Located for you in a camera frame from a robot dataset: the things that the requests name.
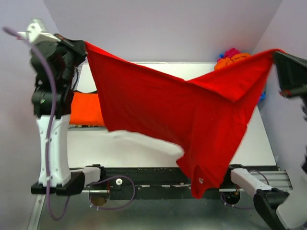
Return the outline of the red t-shirt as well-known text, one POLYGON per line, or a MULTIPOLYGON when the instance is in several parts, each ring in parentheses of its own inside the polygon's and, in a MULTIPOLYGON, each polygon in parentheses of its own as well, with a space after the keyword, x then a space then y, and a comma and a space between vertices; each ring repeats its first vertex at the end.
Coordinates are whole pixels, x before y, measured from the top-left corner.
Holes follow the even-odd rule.
POLYGON ((273 65, 274 50, 191 80, 123 60, 86 43, 87 59, 109 131, 126 130, 179 145, 191 194, 218 188, 273 65))

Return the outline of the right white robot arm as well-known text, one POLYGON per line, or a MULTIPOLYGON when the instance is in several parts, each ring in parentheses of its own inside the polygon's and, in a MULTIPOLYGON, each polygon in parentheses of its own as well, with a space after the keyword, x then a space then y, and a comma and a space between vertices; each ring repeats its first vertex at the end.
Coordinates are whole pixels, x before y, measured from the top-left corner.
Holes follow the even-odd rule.
MULTIPOLYGON (((285 98, 299 97, 302 111, 307 111, 307 61, 300 57, 276 51, 273 61, 277 67, 280 94, 285 98)), ((282 191, 261 182, 247 169, 239 167, 221 175, 223 186, 235 184, 252 198, 260 217, 272 230, 305 230, 307 228, 307 176, 298 187, 282 191)))

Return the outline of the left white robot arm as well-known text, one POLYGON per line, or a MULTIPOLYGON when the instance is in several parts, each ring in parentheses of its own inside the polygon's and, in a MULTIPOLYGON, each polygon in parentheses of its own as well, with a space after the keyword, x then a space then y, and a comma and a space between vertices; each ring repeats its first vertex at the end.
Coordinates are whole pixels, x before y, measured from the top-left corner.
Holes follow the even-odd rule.
POLYGON ((31 49, 31 65, 36 72, 31 100, 41 146, 40 176, 31 186, 31 193, 73 196, 89 184, 102 189, 106 185, 106 172, 99 164, 69 168, 67 136, 72 79, 87 52, 83 40, 69 40, 59 34, 54 37, 36 43, 31 49))

